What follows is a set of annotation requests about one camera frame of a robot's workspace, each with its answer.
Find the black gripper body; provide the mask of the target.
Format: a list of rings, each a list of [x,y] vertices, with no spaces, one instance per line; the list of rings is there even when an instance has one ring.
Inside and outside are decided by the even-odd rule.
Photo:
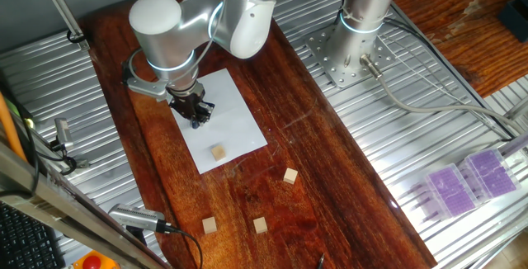
[[[167,92],[172,96],[169,106],[185,119],[190,119],[196,113],[196,106],[205,95],[202,84],[194,84],[184,91],[168,87]]]

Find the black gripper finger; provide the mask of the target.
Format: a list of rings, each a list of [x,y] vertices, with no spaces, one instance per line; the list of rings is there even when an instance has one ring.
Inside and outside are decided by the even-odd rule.
[[[200,101],[196,106],[196,111],[203,111],[208,112],[208,120],[210,119],[212,112],[215,108],[214,103],[206,102],[206,101]]]
[[[207,121],[208,121],[208,112],[207,111],[206,112],[197,111],[191,117],[191,128],[198,129],[200,126],[202,126]]]

